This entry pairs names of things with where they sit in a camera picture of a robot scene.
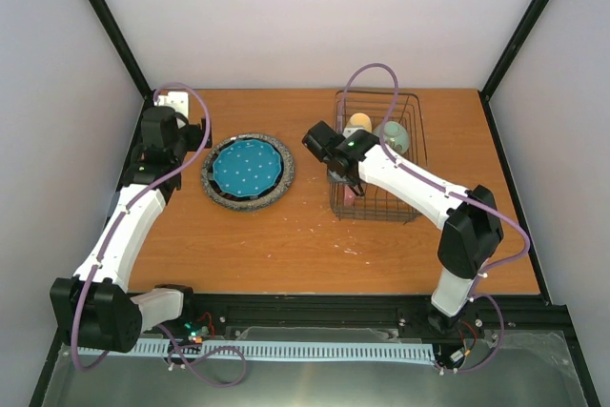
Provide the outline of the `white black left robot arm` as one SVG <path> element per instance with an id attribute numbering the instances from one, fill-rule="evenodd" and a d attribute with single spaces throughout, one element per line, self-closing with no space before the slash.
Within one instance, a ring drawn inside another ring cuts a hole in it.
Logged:
<path id="1" fill-rule="evenodd" d="M 58 277 L 51 286 L 60 338 L 72 350 L 127 353 L 159 324 L 181 334 L 196 326 L 192 288 L 162 284 L 129 296 L 128 286 L 154 221 L 180 189 L 182 171 L 209 147 L 209 136 L 207 121 L 192 124 L 172 107 L 143 112 L 139 142 L 103 233 L 72 277 Z"/>

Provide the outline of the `yellow ceramic mug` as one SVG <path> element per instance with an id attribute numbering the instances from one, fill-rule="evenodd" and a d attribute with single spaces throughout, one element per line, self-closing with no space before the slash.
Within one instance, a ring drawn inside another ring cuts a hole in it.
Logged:
<path id="1" fill-rule="evenodd" d="M 345 138 L 348 138 L 358 130 L 363 130 L 365 132 L 371 132 L 373 130 L 372 120 L 370 116 L 364 112 L 354 113 L 348 119 L 342 134 Z"/>

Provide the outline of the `teal blue plate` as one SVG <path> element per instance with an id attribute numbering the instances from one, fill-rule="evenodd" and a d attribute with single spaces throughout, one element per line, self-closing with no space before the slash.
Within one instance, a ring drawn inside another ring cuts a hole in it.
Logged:
<path id="1" fill-rule="evenodd" d="M 271 191 L 282 175 L 282 157 L 269 142 L 237 139 L 222 147 L 212 163 L 213 181 L 236 198 L 259 197 Z"/>

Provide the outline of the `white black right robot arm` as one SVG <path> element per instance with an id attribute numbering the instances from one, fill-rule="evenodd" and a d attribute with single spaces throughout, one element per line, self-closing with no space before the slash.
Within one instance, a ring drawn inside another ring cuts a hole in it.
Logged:
<path id="1" fill-rule="evenodd" d="M 303 145 L 328 172 L 364 194 L 374 185 L 416 209 L 440 230 L 437 257 L 441 274 L 427 313 L 429 326 L 447 334 L 456 326 L 481 268 L 503 239 L 496 201 L 490 190 L 472 190 L 428 173 L 362 129 L 349 136 L 326 122 L 311 127 Z"/>

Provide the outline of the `mint green ceramic bowl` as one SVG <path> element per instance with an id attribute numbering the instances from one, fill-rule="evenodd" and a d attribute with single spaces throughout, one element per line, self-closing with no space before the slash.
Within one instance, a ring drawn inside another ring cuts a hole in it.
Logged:
<path id="1" fill-rule="evenodd" d="M 396 121 L 387 121 L 384 125 L 377 125 L 373 129 L 373 134 L 383 138 L 385 144 L 398 154 L 404 155 L 409 150 L 409 134 L 405 127 Z"/>

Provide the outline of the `pink polka dot plate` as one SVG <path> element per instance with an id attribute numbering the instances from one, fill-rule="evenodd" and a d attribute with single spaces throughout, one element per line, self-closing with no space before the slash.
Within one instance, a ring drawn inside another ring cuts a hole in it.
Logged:
<path id="1" fill-rule="evenodd" d="M 358 196 L 356 192 L 349 186 L 343 187 L 343 206 L 352 208 L 356 204 Z"/>

